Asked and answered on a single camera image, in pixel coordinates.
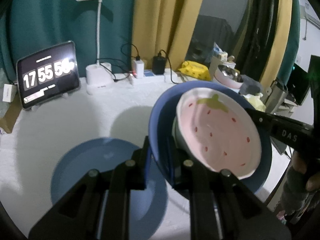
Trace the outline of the person right hand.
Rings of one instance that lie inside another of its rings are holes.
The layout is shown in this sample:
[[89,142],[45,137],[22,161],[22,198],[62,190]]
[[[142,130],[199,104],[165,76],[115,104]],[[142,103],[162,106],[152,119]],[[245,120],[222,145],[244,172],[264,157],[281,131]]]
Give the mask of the person right hand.
[[292,167],[301,176],[300,185],[304,190],[308,192],[319,190],[319,169],[317,170],[318,173],[316,173],[312,166],[303,161],[296,150],[294,150],[292,156]]

